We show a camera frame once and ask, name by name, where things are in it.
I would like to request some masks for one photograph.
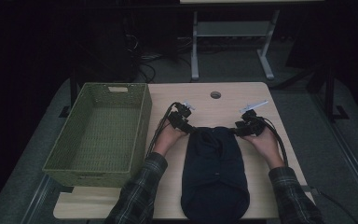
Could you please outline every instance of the table leg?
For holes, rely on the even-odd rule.
[[[199,59],[197,57],[197,11],[193,21],[193,50],[191,52],[191,80],[199,80]]]
[[[266,42],[262,49],[257,50],[258,58],[260,59],[261,65],[263,66],[264,73],[266,74],[267,79],[274,79],[274,75],[272,74],[271,67],[269,66],[269,61],[267,60],[267,50],[269,49],[269,43],[271,42],[272,35],[274,34],[275,25],[278,20],[279,10],[276,10],[272,16],[272,19],[269,23],[267,34],[266,34]]]

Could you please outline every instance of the person's left hand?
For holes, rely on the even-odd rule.
[[[174,129],[170,122],[165,120],[163,129],[158,136],[153,151],[165,157],[168,150],[179,140],[179,138],[185,135],[186,133]]]

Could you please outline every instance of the navy drawstring bag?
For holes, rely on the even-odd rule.
[[[182,177],[181,206],[197,223],[228,224],[249,207],[240,147],[225,127],[197,128],[189,136]]]

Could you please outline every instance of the basket handle opening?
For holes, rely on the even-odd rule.
[[[110,92],[129,92],[127,87],[108,87]]]
[[[106,179],[106,173],[77,174],[79,179]]]

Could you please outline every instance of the white metal stand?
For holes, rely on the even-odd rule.
[[[198,36],[265,36],[266,41],[262,49],[257,50],[257,55],[267,79],[274,79],[266,55],[279,12],[279,10],[274,11],[270,21],[198,21],[197,11],[195,11],[193,20],[193,50],[191,52],[191,79],[198,80],[200,78],[197,56]]]

